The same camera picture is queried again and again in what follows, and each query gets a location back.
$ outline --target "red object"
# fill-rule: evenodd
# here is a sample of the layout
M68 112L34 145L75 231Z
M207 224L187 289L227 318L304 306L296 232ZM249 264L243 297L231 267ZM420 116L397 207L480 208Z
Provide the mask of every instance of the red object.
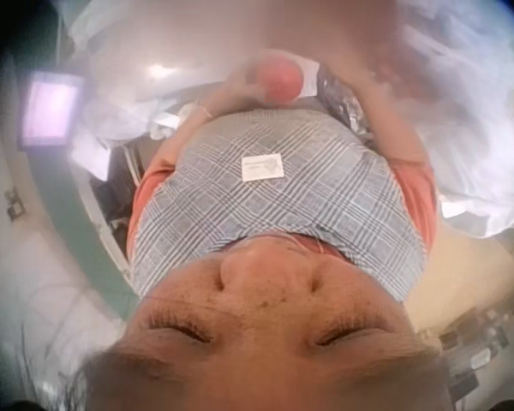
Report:
M286 104L301 94L304 77L299 64L283 56L269 56L258 63L257 83L266 90L266 102Z

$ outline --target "plastic sheet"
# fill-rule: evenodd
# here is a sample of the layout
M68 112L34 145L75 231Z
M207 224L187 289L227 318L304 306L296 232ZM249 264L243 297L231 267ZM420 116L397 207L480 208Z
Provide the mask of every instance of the plastic sheet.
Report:
M496 235L514 225L514 15L483 0L409 3L433 17L405 26L403 38L425 57L441 97L399 108L423 138L442 198L464 209L446 222L474 237Z

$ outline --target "hand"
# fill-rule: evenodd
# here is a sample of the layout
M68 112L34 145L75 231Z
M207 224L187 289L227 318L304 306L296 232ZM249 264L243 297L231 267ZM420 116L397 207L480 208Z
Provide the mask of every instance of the hand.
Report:
M238 111L260 107L265 92L251 81L253 64L246 64L232 73L217 90L213 91L202 103L213 117L225 116Z

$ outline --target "screen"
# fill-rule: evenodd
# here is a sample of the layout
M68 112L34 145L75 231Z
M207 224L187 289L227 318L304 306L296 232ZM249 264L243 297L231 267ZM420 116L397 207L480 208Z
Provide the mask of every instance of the screen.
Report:
M67 144L83 84L70 74L33 73L22 123L24 147Z

